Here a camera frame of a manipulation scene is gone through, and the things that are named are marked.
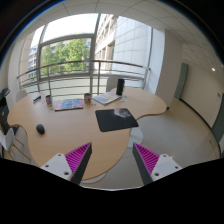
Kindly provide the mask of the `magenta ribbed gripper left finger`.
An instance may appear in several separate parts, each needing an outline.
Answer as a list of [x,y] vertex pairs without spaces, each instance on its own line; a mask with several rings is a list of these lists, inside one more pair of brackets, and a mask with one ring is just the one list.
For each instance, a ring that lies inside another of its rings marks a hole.
[[92,154],[92,143],[84,144],[67,154],[57,153],[42,169],[79,185]]

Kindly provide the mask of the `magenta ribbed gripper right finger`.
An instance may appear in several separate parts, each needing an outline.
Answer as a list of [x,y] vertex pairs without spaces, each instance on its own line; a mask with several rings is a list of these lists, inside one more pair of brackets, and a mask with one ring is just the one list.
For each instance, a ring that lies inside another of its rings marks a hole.
[[132,153],[144,185],[148,185],[182,169],[169,155],[159,155],[137,143],[133,144]]

